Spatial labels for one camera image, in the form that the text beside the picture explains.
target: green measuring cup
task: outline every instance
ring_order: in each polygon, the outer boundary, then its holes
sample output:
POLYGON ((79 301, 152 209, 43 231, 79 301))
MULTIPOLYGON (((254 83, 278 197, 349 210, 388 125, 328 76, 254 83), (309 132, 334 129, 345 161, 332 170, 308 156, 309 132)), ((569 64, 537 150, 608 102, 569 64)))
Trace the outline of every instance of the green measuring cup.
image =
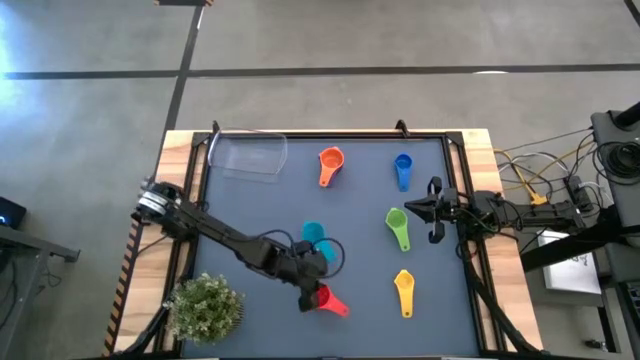
POLYGON ((411 244, 409 243, 409 230, 407 228, 407 214, 404 211, 398 208, 391 208, 387 213, 387 218, 385 220, 387 226, 393 231, 398 239, 398 245, 400 245, 400 250, 409 251, 411 249, 411 244))

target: gray table surface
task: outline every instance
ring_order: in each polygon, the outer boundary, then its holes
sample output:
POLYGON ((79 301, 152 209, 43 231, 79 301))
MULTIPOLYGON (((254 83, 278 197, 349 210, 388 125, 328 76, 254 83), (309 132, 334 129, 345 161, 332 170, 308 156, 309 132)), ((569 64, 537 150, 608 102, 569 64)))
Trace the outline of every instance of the gray table surface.
POLYGON ((318 221, 327 236, 342 242, 344 269, 326 283, 351 313, 347 318, 326 311, 300 313, 297 289, 247 270, 227 249, 202 238, 195 275, 224 274, 233 289, 246 294, 245 318, 218 344, 187 342, 183 356, 476 355, 455 228, 447 226, 443 241, 429 244, 431 226, 407 212, 411 250, 404 253, 384 222, 391 207, 425 196, 432 176, 446 186, 445 169, 439 140, 289 140, 288 158, 275 182, 240 180, 212 167, 205 197, 211 215, 246 234, 279 228, 296 240, 305 221, 318 221), (340 147, 345 165, 332 187, 324 189, 318 186, 318 154, 329 146, 340 147), (393 167, 401 152, 414 161, 405 193, 398 190, 393 167), (393 284, 402 269, 416 281, 410 319, 400 314, 393 284))

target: orange measuring cup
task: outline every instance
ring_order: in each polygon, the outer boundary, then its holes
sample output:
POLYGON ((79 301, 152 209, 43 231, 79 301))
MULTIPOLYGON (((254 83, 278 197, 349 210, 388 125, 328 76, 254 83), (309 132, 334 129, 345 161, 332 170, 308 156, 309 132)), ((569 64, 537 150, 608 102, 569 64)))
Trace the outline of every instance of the orange measuring cup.
POLYGON ((322 187, 331 185, 331 181, 338 174, 344 165, 344 154, 337 147, 333 146, 324 149, 320 153, 320 181, 322 187))

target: black frame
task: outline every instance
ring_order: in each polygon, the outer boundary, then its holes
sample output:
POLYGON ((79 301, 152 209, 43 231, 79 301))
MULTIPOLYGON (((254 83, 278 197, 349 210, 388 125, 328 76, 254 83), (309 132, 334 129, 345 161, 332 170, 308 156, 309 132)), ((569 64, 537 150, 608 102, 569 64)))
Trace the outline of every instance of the black frame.
MULTIPOLYGON (((455 176, 455 172, 453 169, 453 160, 451 154, 451 146, 455 146, 458 152, 458 157, 460 158, 460 167, 462 172, 462 179, 464 183, 464 188, 467 192, 473 192, 473 185, 471 182, 471 173, 469 169, 469 164, 467 161, 467 156, 464 147, 463 135, 461 132, 411 132, 406 129, 406 125, 402 120, 398 121, 396 126, 398 130, 389 130, 389 131, 338 131, 338 132, 309 132, 309 131, 292 131, 292 132, 284 132, 283 135, 287 137, 287 139, 389 139, 389 140, 427 140, 427 139, 436 139, 439 140, 442 145, 442 151, 445 157, 445 168, 447 171, 447 180, 451 187, 457 187, 457 180, 455 176)), ((190 194, 192 190, 193 177, 195 173, 196 159, 198 151, 202 151, 202 147, 204 147, 205 151, 205 161, 203 162, 202 174, 200 178, 200 187, 197 194, 196 201, 202 201, 204 199, 204 194, 207 190, 208 185, 208 175, 209 175, 209 165, 206 160, 206 153, 209 150, 209 146, 212 143, 213 137, 220 130, 218 124, 214 122, 214 127, 212 132, 203 133, 197 132, 194 133, 191 151, 189 154, 189 162, 187 164, 187 174, 185 176, 185 184, 184 189, 186 194, 190 194)), ((189 252, 192 255, 195 255, 197 251, 199 242, 199 236, 196 237, 195 241, 191 243, 189 248, 189 252)), ((481 264, 481 277, 485 281, 487 288, 492 296, 495 297, 495 289, 493 286, 493 279, 491 277, 491 271, 489 269, 488 264, 488 255, 486 253, 486 247, 484 243, 477 244, 478 246, 478 256, 481 264)), ((176 279, 176 267, 178 264, 178 258, 180 256, 180 244, 174 242, 171 255, 169 258, 169 266, 167 273, 167 280, 165 283, 164 294, 167 295, 173 288, 173 284, 176 279)), ((464 263, 461 263, 461 266, 465 269, 465 278, 467 291, 469 296, 469 305, 471 308, 471 314, 474 322, 474 330, 476 333, 476 345, 478 347, 478 353, 480 356, 484 356, 485 352, 489 351, 487 349, 486 336, 484 333, 484 329, 482 327, 482 314, 480 313, 480 304, 478 297, 471 287, 471 283, 469 280, 468 268, 464 263)), ((193 277, 193 267, 187 264, 187 268, 185 269, 185 274, 183 274, 187 278, 193 277)), ((496 344, 498 346, 497 351, 504 352, 506 351, 506 343, 504 339, 504 335, 502 330, 500 329, 497 321, 493 321, 493 332, 496 339, 496 344)), ((166 353, 168 357, 181 358, 182 348, 184 345, 183 341, 174 340, 173 347, 171 351, 162 350, 165 338, 164 326, 162 327, 158 335, 156 335, 156 339, 154 342, 154 353, 156 355, 160 355, 162 353, 166 353)), ((434 356, 426 356, 426 357, 416 357, 418 359, 434 359, 439 357, 434 356)))

